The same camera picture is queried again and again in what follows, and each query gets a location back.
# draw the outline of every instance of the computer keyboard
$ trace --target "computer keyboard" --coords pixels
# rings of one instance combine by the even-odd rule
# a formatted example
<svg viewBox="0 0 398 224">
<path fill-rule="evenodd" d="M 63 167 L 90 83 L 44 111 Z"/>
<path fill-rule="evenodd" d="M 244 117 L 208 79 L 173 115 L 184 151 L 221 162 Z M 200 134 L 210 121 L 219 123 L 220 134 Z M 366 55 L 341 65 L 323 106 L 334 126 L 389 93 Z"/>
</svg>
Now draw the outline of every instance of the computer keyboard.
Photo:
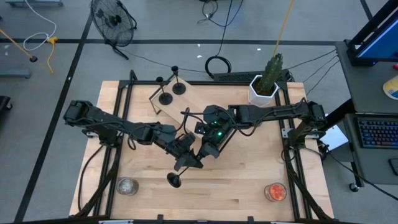
<svg viewBox="0 0 398 224">
<path fill-rule="evenodd" d="M 251 83 L 256 75 L 262 75 L 263 73 L 264 71 L 216 73 L 214 74 L 214 81 Z"/>
<path fill-rule="evenodd" d="M 287 69 L 283 69 L 281 72 L 281 81 L 292 82 L 291 76 Z M 230 73 L 215 73 L 214 81 L 219 82 L 246 82 L 250 84 L 253 81 L 253 78 L 256 75 L 262 75 L 264 71 L 255 71 L 255 72 L 230 72 Z"/>
<path fill-rule="evenodd" d="M 362 147 L 398 149 L 398 118 L 356 118 Z"/>
</svg>

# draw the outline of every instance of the black disc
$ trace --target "black disc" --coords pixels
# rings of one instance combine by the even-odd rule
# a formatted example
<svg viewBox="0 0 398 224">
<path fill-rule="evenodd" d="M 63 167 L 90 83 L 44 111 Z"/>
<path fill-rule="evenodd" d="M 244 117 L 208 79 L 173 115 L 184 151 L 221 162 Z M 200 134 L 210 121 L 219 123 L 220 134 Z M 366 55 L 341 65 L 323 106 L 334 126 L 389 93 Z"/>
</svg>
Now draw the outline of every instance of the black disc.
<svg viewBox="0 0 398 224">
<path fill-rule="evenodd" d="M 167 174 L 167 181 L 169 184 L 175 188 L 181 187 L 181 178 L 179 175 L 175 173 L 168 173 Z"/>
<path fill-rule="evenodd" d="M 185 85 L 183 83 L 176 83 L 173 85 L 173 93 L 177 94 L 177 95 L 181 95 L 182 93 L 185 93 L 185 90 L 187 88 L 185 87 Z"/>
<path fill-rule="evenodd" d="M 36 56 L 32 56 L 31 58 L 29 58 L 30 62 L 36 62 L 37 61 L 37 57 Z"/>
<path fill-rule="evenodd" d="M 134 24 L 118 0 L 92 0 L 91 17 L 98 32 L 109 44 L 124 47 L 134 36 Z"/>
<path fill-rule="evenodd" d="M 173 96 L 170 93 L 162 93 L 159 96 L 159 102 L 162 105 L 169 105 L 173 101 Z"/>
</svg>

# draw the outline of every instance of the black fan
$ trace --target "black fan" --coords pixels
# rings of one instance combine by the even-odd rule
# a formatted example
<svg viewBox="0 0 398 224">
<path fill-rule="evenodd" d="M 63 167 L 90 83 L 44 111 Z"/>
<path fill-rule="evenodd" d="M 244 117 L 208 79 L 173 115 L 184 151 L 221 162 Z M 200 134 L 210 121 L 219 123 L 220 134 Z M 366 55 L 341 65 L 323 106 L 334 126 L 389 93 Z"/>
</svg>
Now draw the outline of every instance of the black fan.
<svg viewBox="0 0 398 224">
<path fill-rule="evenodd" d="M 130 44 L 134 29 L 137 29 L 137 21 L 119 0 L 92 0 L 90 8 L 95 27 L 104 37 L 105 44 L 109 44 L 113 51 L 129 60 L 116 47 Z"/>
</svg>

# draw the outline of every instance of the blue screen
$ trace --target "blue screen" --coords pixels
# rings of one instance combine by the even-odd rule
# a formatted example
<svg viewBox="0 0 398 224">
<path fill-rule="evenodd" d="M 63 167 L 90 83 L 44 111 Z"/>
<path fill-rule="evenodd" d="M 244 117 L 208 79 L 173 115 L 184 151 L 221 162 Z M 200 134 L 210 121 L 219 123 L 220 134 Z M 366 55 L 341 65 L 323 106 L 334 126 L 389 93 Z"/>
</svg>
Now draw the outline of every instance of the blue screen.
<svg viewBox="0 0 398 224">
<path fill-rule="evenodd" d="M 386 58 L 398 60 L 398 20 L 382 32 L 368 47 L 358 54 L 359 58 Z"/>
</svg>

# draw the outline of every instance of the white pot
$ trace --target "white pot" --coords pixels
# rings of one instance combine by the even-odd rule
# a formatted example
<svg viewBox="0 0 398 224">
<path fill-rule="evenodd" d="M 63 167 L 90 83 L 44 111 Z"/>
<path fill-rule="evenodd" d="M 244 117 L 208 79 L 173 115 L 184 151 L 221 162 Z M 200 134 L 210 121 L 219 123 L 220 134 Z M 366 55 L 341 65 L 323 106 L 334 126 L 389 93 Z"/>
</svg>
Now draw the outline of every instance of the white pot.
<svg viewBox="0 0 398 224">
<path fill-rule="evenodd" d="M 267 104 L 269 104 L 271 99 L 273 99 L 276 91 L 278 91 L 278 89 L 279 89 L 279 86 L 276 83 L 274 83 L 275 90 L 271 94 L 271 96 L 258 95 L 256 93 L 256 91 L 254 91 L 252 86 L 253 86 L 254 81 L 256 81 L 258 78 L 261 78 L 261 77 L 262 77 L 262 75 L 256 75 L 256 77 L 253 78 L 253 81 L 249 85 L 249 103 L 252 105 L 256 105 L 258 107 L 265 107 L 265 106 L 267 106 Z"/>
</svg>

